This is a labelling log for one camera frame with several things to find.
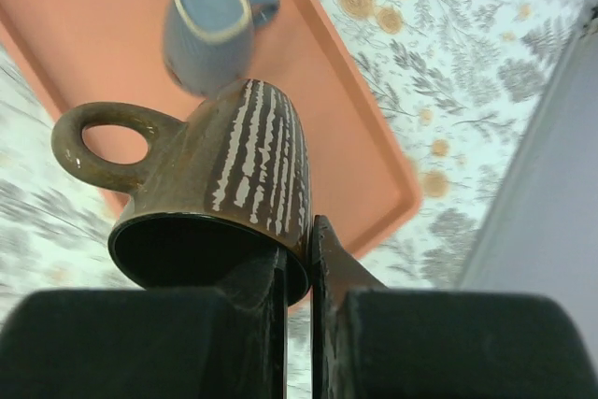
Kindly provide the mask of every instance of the blue mug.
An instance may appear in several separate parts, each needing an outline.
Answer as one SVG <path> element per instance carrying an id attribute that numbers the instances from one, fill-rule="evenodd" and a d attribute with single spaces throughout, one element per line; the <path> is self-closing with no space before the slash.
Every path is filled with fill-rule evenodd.
<path id="1" fill-rule="evenodd" d="M 214 96 L 245 76 L 255 29 L 278 13 L 279 0 L 171 0 L 164 25 L 164 64 L 195 95 Z"/>

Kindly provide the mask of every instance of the brown mug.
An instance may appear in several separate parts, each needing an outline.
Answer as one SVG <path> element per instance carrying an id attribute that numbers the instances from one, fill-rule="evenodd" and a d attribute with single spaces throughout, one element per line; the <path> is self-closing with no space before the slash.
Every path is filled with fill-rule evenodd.
<path id="1" fill-rule="evenodd" d="M 114 164 L 83 132 L 119 125 L 148 153 Z M 212 285 L 252 255 L 285 248 L 288 300 L 305 296 L 312 227 L 306 140 L 291 101 L 257 79 L 234 82 L 179 121 L 124 103 L 89 103 L 55 124 L 51 145 L 69 174 L 130 195 L 108 238 L 119 269 L 144 288 Z"/>

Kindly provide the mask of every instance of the floral pattern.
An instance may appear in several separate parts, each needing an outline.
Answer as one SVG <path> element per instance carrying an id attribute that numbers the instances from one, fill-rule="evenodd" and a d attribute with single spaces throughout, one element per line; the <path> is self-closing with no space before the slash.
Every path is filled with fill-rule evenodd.
<path id="1" fill-rule="evenodd" d="M 425 194 L 363 264 L 390 286 L 450 287 L 582 0 L 321 2 Z M 0 321 L 37 289 L 134 288 L 105 248 L 114 217 L 54 162 L 50 119 L 2 50 L 0 124 Z M 289 321 L 290 398 L 309 397 L 308 319 Z"/>

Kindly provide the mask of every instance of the table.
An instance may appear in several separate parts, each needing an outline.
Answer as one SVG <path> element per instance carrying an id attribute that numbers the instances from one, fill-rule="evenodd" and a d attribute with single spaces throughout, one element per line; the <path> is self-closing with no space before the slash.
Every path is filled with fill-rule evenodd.
<path id="1" fill-rule="evenodd" d="M 393 287 L 453 285 L 582 0 L 321 0 L 420 179 L 418 216 L 363 264 Z M 0 50 L 0 321 L 51 287 L 134 288 L 114 217 L 50 152 L 51 120 Z M 309 397 L 307 308 L 290 318 L 289 397 Z"/>

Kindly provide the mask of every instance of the tray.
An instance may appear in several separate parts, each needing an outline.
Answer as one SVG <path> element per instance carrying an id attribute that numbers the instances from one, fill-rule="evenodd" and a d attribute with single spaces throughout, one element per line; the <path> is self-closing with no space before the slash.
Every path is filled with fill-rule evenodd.
<path id="1" fill-rule="evenodd" d="M 152 107 L 184 119 L 201 99 L 181 91 L 161 58 L 168 0 L 0 0 L 0 39 L 56 120 L 87 102 Z M 249 76 L 281 88 L 306 131 L 317 214 L 362 256 L 411 218 L 420 190 L 367 84 L 318 0 L 281 0 L 258 32 Z M 118 127 L 85 135 L 130 163 L 143 139 Z M 105 192 L 120 211 L 126 198 Z"/>

